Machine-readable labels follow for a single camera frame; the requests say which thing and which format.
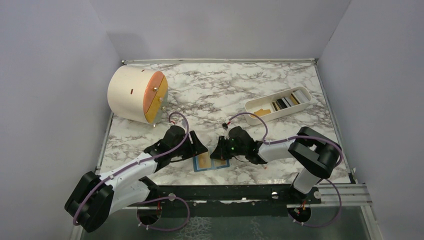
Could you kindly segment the blue card holder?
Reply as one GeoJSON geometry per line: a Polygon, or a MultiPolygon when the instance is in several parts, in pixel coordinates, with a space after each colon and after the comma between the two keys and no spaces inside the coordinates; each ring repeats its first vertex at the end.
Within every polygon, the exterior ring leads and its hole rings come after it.
{"type": "Polygon", "coordinates": [[[228,168],[230,166],[228,159],[221,160],[210,158],[210,154],[213,150],[214,149],[212,147],[208,147],[208,152],[201,153],[192,158],[194,172],[217,170],[228,168]]]}

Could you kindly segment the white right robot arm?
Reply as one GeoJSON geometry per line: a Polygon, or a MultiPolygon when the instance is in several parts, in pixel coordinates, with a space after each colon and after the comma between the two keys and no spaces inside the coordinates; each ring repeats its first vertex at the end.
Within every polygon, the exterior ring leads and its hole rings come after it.
{"type": "Polygon", "coordinates": [[[245,157],[254,165],[296,159],[303,170],[292,182],[288,196],[292,202],[300,204],[316,184],[332,175],[343,160],[343,151],[339,144],[307,126],[301,127],[295,136],[272,142],[254,140],[246,130],[237,126],[218,138],[210,158],[229,160],[237,156],[245,157]]]}

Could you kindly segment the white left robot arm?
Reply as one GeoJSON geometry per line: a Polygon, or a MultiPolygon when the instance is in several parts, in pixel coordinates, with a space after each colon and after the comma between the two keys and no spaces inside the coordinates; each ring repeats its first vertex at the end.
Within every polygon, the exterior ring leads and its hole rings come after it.
{"type": "Polygon", "coordinates": [[[64,205],[74,223],[88,233],[98,229],[114,212],[143,203],[152,205],[157,200],[158,186],[149,175],[171,163],[191,159],[208,152],[192,130],[172,125],[164,137],[147,147],[130,162],[108,172],[85,173],[64,205]]]}

